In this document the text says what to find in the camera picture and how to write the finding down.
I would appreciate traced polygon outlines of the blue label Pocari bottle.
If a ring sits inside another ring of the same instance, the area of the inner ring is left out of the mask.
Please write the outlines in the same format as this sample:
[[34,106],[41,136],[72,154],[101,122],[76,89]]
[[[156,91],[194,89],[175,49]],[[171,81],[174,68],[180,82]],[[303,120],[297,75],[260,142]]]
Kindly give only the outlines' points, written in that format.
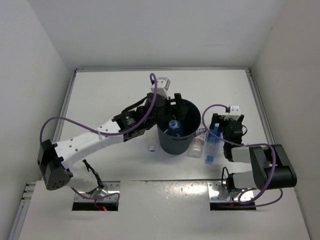
[[182,122],[176,119],[168,123],[168,127],[164,133],[172,137],[183,137],[185,135]]

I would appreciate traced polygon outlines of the clear bottle white cap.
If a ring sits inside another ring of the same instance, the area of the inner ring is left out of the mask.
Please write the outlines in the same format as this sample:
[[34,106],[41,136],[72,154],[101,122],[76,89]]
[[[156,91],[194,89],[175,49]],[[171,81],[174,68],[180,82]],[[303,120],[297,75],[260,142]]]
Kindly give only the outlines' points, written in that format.
[[148,131],[147,134],[147,146],[150,152],[155,152],[157,148],[157,128],[153,127]]

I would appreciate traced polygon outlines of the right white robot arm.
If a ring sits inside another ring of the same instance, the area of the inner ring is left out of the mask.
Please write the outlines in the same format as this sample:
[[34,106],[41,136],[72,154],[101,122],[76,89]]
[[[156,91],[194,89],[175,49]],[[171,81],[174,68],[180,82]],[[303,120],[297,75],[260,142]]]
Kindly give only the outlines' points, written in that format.
[[242,143],[243,119],[244,115],[237,120],[227,120],[225,115],[214,113],[209,126],[213,134],[223,137],[223,154],[229,162],[251,165],[250,171],[228,173],[224,185],[226,190],[262,190],[269,177],[272,178],[268,190],[295,187],[297,175],[281,144],[273,144],[271,147],[234,145]]

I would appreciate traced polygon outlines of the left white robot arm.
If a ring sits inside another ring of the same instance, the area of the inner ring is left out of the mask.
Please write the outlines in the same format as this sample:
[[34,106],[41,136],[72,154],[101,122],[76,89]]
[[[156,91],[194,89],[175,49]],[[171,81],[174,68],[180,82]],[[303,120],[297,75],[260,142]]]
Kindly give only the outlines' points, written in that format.
[[181,95],[174,99],[148,93],[146,97],[125,108],[97,128],[67,140],[40,142],[38,159],[45,187],[49,191],[64,186],[93,195],[104,184],[99,174],[86,162],[86,157],[111,145],[142,136],[147,130],[171,120],[182,121],[188,108]]

